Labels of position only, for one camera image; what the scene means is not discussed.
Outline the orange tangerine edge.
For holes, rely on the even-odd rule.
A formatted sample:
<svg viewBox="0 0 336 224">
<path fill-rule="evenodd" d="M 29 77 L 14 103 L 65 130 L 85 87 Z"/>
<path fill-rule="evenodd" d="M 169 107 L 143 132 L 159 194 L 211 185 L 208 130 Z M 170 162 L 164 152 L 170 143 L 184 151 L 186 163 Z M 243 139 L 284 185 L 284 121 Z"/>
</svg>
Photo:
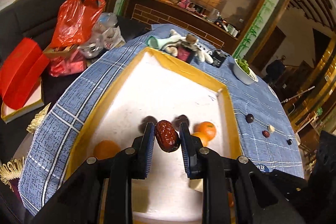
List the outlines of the orange tangerine edge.
<svg viewBox="0 0 336 224">
<path fill-rule="evenodd" d="M 228 192 L 228 205 L 229 207 L 234 207 L 234 197 L 231 192 Z"/>
</svg>

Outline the small orange kumquat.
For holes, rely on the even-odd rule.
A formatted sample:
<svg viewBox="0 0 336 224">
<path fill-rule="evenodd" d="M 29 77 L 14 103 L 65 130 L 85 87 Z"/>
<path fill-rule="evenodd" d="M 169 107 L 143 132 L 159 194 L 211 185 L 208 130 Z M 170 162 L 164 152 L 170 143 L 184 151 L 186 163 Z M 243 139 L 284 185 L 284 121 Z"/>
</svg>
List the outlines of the small orange kumquat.
<svg viewBox="0 0 336 224">
<path fill-rule="evenodd" d="M 195 137 L 198 137 L 201 140 L 203 147 L 207 147 L 208 146 L 209 139 L 208 139 L 208 137 L 207 137 L 207 135 L 205 133 L 203 133 L 203 132 L 194 132 L 192 135 L 195 136 Z"/>
</svg>

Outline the small orange tangerine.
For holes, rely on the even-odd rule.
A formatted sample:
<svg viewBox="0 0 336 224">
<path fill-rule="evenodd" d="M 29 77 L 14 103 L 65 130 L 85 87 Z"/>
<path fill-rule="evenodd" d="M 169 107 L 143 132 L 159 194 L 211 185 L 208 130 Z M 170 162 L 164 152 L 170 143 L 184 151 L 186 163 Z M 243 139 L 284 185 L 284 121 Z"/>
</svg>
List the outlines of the small orange tangerine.
<svg viewBox="0 0 336 224">
<path fill-rule="evenodd" d="M 211 122 L 202 122 L 196 126 L 196 132 L 201 132 L 206 135 L 208 141 L 213 140 L 217 134 L 215 125 Z"/>
</svg>

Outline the small white sugarcane piece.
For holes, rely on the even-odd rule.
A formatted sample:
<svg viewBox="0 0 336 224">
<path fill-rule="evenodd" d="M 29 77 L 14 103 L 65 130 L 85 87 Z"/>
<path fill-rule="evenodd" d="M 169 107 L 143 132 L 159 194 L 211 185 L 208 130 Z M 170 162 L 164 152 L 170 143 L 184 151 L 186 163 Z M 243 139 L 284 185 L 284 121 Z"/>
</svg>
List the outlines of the small white sugarcane piece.
<svg viewBox="0 0 336 224">
<path fill-rule="evenodd" d="M 275 131 L 275 128 L 272 125 L 268 125 L 268 132 L 273 133 Z"/>
</svg>

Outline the dark plum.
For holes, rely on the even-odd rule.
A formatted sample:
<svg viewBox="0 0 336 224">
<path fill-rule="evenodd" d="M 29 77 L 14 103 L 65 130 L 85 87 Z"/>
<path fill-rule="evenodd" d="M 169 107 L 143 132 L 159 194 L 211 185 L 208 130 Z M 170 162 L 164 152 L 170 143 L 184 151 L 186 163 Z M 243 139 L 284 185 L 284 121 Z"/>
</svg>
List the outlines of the dark plum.
<svg viewBox="0 0 336 224">
<path fill-rule="evenodd" d="M 157 122 L 158 121 L 153 116 L 147 116 L 141 120 L 141 123 L 138 126 L 138 130 L 140 133 L 144 134 L 148 123 L 153 123 L 154 125 L 156 125 Z"/>
<path fill-rule="evenodd" d="M 254 115 L 253 114 L 247 114 L 246 116 L 245 116 L 245 120 L 246 120 L 246 122 L 247 123 L 252 123 L 253 121 L 254 121 Z"/>
</svg>

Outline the red jujube date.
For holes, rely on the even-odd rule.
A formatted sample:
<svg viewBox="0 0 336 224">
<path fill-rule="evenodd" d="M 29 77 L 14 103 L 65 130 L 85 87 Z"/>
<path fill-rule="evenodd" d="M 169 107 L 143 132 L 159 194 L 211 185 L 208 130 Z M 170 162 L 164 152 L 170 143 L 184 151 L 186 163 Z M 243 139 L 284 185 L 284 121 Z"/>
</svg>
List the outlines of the red jujube date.
<svg viewBox="0 0 336 224">
<path fill-rule="evenodd" d="M 179 149 L 180 138 L 175 131 L 173 124 L 166 120 L 161 120 L 155 125 L 155 138 L 162 151 L 171 153 Z"/>
<path fill-rule="evenodd" d="M 269 137 L 270 137 L 270 133 L 269 133 L 267 130 L 262 131 L 262 135 L 263 135 L 265 138 L 269 138 Z"/>
</svg>

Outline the dark plum low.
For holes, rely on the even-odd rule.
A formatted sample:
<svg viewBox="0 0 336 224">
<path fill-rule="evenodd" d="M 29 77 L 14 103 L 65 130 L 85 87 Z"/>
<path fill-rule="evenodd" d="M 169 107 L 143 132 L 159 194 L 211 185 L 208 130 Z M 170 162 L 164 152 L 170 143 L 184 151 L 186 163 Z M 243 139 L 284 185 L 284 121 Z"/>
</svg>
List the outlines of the dark plum low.
<svg viewBox="0 0 336 224">
<path fill-rule="evenodd" d="M 183 123 L 183 122 L 185 122 L 187 124 L 187 126 L 190 125 L 189 119 L 184 114 L 182 114 L 178 117 L 175 117 L 174 120 L 171 123 L 172 123 L 173 127 L 175 128 L 175 130 L 179 131 L 180 124 Z"/>
</svg>

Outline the orange tangerine near left corner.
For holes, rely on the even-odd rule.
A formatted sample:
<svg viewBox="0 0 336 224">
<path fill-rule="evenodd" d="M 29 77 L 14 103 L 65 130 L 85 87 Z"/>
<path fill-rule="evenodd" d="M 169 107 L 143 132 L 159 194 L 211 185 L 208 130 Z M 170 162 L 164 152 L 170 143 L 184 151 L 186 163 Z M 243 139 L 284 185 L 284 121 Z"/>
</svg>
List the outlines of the orange tangerine near left corner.
<svg viewBox="0 0 336 224">
<path fill-rule="evenodd" d="M 109 159 L 116 156 L 121 151 L 118 144 L 111 140 L 103 140 L 96 144 L 93 149 L 93 156 L 98 160 Z"/>
</svg>

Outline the blue plaid tablecloth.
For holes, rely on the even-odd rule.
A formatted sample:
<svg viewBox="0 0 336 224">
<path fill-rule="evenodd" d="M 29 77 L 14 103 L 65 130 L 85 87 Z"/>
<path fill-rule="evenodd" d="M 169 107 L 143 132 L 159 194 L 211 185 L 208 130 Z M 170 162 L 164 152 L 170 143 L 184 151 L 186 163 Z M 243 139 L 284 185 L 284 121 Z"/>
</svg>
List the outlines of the blue plaid tablecloth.
<svg viewBox="0 0 336 224">
<path fill-rule="evenodd" d="M 23 206 L 32 215 L 37 214 L 64 181 L 70 150 L 103 93 L 146 47 L 150 36 L 165 38 L 173 28 L 172 24 L 155 24 L 147 34 L 104 53 L 70 84 L 51 108 L 34 133 L 18 187 Z M 286 142 L 294 138 L 294 132 L 276 94 L 262 80 L 243 84 L 234 76 L 233 64 L 231 57 L 220 68 L 199 63 L 197 59 L 192 61 L 194 67 L 227 86 L 244 155 L 257 166 L 302 177 L 298 145 Z M 252 123 L 246 122 L 247 114 L 254 115 Z M 268 125 L 275 131 L 265 138 L 262 131 L 268 131 Z"/>
</svg>

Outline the white box base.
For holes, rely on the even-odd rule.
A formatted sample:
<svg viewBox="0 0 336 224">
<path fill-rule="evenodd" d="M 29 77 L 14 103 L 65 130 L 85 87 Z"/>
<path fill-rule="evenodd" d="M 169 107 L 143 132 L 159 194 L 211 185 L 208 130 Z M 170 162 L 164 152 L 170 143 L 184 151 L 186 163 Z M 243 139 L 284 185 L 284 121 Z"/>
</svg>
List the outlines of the white box base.
<svg viewBox="0 0 336 224">
<path fill-rule="evenodd" d="M 7 106 L 5 103 L 2 103 L 1 119 L 5 122 L 5 124 L 7 124 L 44 105 L 45 103 L 43 102 L 42 78 L 39 77 L 38 82 L 35 85 L 35 90 L 31 93 L 30 97 L 28 98 L 23 107 L 14 110 L 9 106 Z"/>
</svg>

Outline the white bowl with greens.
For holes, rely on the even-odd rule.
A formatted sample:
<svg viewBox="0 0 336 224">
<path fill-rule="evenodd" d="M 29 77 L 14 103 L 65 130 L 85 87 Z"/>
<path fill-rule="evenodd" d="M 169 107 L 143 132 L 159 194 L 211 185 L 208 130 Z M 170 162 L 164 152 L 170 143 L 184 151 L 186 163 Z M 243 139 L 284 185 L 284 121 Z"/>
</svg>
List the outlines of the white bowl with greens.
<svg viewBox="0 0 336 224">
<path fill-rule="evenodd" d="M 251 85 L 259 81 L 258 77 L 252 71 L 244 59 L 234 59 L 234 75 L 244 84 Z"/>
</svg>

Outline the yellow rimmed white tray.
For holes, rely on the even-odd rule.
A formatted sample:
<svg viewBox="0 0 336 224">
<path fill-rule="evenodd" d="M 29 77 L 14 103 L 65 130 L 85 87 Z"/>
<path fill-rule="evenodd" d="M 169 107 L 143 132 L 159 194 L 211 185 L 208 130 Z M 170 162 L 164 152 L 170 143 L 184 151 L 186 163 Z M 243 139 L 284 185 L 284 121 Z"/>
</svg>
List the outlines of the yellow rimmed white tray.
<svg viewBox="0 0 336 224">
<path fill-rule="evenodd" d="M 151 48 L 143 49 L 111 83 L 86 119 L 71 152 L 70 176 L 94 147 L 111 140 L 121 149 L 138 137 L 148 116 L 172 122 L 187 116 L 190 129 L 211 122 L 216 135 L 209 148 L 236 159 L 241 155 L 238 126 L 227 87 L 200 69 Z M 153 148 L 150 172 L 132 182 L 136 222 L 200 223 L 203 196 L 187 178 L 181 150 Z"/>
</svg>

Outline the person in background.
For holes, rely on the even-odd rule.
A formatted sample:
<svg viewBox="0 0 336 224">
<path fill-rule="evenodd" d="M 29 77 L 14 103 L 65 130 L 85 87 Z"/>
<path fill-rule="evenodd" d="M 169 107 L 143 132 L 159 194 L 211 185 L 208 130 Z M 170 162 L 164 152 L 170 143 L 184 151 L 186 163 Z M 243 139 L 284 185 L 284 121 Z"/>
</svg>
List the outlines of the person in background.
<svg viewBox="0 0 336 224">
<path fill-rule="evenodd" d="M 280 59 L 276 59 L 272 63 L 270 63 L 266 67 L 266 77 L 265 82 L 267 84 L 271 84 L 275 82 L 283 73 L 285 70 L 284 61 L 286 60 L 286 56 L 282 55 Z"/>
</svg>

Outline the black small box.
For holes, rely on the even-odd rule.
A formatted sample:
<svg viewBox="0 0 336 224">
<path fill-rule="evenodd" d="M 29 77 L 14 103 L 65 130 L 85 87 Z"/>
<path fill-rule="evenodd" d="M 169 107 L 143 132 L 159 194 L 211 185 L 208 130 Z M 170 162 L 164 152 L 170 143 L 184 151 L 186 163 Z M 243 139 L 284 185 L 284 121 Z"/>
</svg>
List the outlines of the black small box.
<svg viewBox="0 0 336 224">
<path fill-rule="evenodd" d="M 225 59 L 227 58 L 227 54 L 220 49 L 213 49 L 211 57 L 213 59 L 212 66 L 216 68 L 220 68 L 224 63 Z"/>
</svg>

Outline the dark jar with pink label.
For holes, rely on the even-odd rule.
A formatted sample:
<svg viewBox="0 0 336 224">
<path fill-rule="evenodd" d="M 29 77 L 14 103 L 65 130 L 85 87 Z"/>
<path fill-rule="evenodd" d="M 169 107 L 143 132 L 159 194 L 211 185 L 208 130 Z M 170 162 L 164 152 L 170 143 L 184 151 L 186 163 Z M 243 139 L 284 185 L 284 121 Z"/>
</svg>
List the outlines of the dark jar with pink label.
<svg viewBox="0 0 336 224">
<path fill-rule="evenodd" d="M 179 46 L 177 58 L 189 64 L 193 60 L 195 54 L 196 52 L 190 48 Z"/>
</svg>

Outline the clear plastic bag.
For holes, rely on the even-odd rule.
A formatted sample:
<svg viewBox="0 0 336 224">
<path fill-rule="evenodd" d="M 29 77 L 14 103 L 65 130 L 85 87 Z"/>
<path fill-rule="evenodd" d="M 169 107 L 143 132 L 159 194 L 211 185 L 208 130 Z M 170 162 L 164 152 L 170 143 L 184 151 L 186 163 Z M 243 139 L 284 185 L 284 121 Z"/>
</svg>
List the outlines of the clear plastic bag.
<svg viewBox="0 0 336 224">
<path fill-rule="evenodd" d="M 102 50 L 109 51 L 119 48 L 125 43 L 117 16 L 103 12 L 92 28 L 90 39 L 78 46 L 78 50 L 86 59 L 92 59 L 97 57 Z"/>
</svg>

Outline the white cotton gloves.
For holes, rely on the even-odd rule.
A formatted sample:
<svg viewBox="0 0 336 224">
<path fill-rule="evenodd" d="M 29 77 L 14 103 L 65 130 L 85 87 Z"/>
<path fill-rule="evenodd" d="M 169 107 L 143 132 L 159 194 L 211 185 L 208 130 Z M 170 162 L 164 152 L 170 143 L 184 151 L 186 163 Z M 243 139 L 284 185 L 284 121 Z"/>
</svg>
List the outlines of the white cotton gloves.
<svg viewBox="0 0 336 224">
<path fill-rule="evenodd" d="M 188 33 L 186 36 L 182 36 L 177 33 L 176 30 L 171 29 L 169 39 L 169 42 L 162 47 L 161 51 L 164 51 L 177 58 L 178 47 L 184 46 L 196 52 L 194 57 L 198 60 L 199 63 L 213 63 L 210 50 L 202 45 L 195 35 Z"/>
</svg>

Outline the teal cup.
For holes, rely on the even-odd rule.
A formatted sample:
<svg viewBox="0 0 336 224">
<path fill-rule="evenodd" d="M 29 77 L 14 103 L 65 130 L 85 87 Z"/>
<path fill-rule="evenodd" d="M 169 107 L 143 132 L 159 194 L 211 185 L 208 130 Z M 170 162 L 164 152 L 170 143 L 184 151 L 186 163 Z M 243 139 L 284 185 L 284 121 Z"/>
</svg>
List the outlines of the teal cup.
<svg viewBox="0 0 336 224">
<path fill-rule="evenodd" d="M 146 43 L 149 47 L 152 47 L 156 50 L 161 50 L 162 47 L 169 42 L 169 40 L 170 40 L 169 38 L 159 39 L 159 38 L 156 38 L 155 36 L 150 36 L 147 39 Z"/>
</svg>

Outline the red plastic bag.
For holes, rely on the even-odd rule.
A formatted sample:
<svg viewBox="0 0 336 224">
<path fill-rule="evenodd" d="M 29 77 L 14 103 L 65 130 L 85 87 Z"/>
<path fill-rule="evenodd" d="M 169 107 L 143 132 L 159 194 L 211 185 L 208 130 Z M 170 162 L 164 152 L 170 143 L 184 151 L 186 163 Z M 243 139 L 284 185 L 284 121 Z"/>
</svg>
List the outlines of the red plastic bag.
<svg viewBox="0 0 336 224">
<path fill-rule="evenodd" d="M 59 9 L 51 48 L 79 46 L 91 37 L 105 0 L 66 0 Z"/>
</svg>

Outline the black leather sofa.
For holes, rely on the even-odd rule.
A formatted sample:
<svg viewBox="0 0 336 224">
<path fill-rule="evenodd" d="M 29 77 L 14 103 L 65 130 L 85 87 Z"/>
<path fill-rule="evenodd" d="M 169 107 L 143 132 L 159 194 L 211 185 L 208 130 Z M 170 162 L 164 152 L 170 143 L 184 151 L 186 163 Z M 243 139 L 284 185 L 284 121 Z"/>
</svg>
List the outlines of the black leather sofa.
<svg viewBox="0 0 336 224">
<path fill-rule="evenodd" d="M 60 6 L 66 0 L 18 0 L 1 10 L 1 63 L 23 38 L 42 50 L 50 44 Z"/>
</svg>

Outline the wooden counter with bricks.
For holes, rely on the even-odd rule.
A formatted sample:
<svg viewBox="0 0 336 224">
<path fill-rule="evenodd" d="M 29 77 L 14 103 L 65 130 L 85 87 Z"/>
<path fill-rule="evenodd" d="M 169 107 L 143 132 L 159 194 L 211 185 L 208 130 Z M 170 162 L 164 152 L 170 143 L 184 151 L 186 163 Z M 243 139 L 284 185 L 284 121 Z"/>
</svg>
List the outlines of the wooden counter with bricks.
<svg viewBox="0 0 336 224">
<path fill-rule="evenodd" d="M 147 26 L 152 24 L 174 24 L 196 34 L 201 39 L 229 54 L 234 52 L 239 43 L 237 38 L 216 24 L 208 22 L 176 5 L 159 0 L 126 0 L 123 16 L 144 23 Z"/>
</svg>

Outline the pink bottle on counter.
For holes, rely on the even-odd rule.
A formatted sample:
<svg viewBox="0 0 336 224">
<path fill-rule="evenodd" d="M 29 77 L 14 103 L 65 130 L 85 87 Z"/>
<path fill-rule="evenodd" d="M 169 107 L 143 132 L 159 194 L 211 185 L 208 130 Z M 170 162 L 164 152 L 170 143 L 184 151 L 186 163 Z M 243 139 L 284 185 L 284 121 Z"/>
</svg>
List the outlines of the pink bottle on counter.
<svg viewBox="0 0 336 224">
<path fill-rule="evenodd" d="M 191 0 L 180 0 L 178 6 L 182 9 L 187 9 Z"/>
</svg>

